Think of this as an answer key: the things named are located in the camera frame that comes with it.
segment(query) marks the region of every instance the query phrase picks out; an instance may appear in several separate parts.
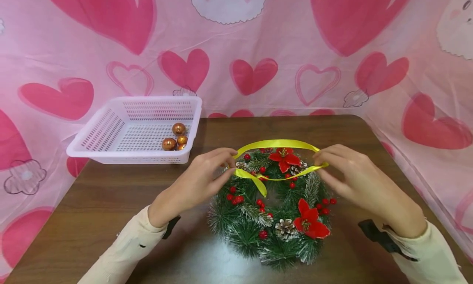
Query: white plastic basket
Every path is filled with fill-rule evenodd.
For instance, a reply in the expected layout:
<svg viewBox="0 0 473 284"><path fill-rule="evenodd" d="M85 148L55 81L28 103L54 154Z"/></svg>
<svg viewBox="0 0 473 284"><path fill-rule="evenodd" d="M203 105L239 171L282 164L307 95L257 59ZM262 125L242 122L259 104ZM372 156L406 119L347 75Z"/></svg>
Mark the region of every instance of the white plastic basket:
<svg viewBox="0 0 473 284"><path fill-rule="evenodd" d="M94 114L66 153L103 164L184 164L201 112L202 100L196 96L117 97ZM186 126L186 147L164 151L161 143L175 138L172 126L178 122Z"/></svg>

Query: sleeve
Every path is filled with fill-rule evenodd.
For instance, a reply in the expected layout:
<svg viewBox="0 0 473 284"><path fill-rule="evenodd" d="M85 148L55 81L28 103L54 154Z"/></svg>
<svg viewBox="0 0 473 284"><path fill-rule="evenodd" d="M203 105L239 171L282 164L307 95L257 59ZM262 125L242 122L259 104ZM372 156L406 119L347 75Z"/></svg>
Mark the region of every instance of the sleeve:
<svg viewBox="0 0 473 284"><path fill-rule="evenodd" d="M418 238L402 238L386 229L402 253L394 260L411 284L467 284L460 272L452 250L435 225L427 222L427 230Z"/></svg>
<svg viewBox="0 0 473 284"><path fill-rule="evenodd" d="M168 227L153 227L147 216L148 207L133 216L78 284L126 283L137 263L153 250Z"/></svg>

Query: wooden table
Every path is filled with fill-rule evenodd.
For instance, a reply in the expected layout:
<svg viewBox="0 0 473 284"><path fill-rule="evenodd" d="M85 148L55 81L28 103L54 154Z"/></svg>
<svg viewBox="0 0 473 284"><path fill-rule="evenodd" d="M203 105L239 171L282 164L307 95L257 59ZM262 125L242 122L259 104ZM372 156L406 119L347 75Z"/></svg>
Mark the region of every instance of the wooden table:
<svg viewBox="0 0 473 284"><path fill-rule="evenodd" d="M473 281L473 266L359 117L202 119L191 160L218 147L239 148L271 138L299 139L320 148L341 143L367 154L422 206L426 217L445 235L467 280ZM7 284L77 283L128 220L186 167L89 162ZM237 256L218 240L206 225L206 205L202 205L183 213L171 237L140 262L128 283L407 283L392 257L358 228L359 221L372 218L369 213L341 199L332 213L332 235L318 262L280 273L258 260Z"/></svg>

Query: christmas wreath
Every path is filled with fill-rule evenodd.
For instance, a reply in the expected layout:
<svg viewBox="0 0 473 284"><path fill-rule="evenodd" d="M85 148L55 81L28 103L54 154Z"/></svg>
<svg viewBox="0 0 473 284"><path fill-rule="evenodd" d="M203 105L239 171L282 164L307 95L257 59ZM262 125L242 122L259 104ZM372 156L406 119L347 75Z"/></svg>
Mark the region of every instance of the christmas wreath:
<svg viewBox="0 0 473 284"><path fill-rule="evenodd" d="M330 235L330 204L336 203L317 172L294 176L307 164L291 148L247 151L236 164L264 182L267 197L252 179L233 175L211 202L212 232L274 269L314 263Z"/></svg>

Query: pink curtain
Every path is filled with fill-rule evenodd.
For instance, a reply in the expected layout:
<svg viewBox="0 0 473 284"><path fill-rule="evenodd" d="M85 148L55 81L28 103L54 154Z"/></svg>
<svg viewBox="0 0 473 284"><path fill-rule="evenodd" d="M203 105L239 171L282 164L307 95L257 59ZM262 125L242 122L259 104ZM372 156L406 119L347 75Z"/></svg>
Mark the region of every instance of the pink curtain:
<svg viewBox="0 0 473 284"><path fill-rule="evenodd" d="M473 257L471 3L0 0L0 279L87 161L72 137L124 95L358 115Z"/></svg>

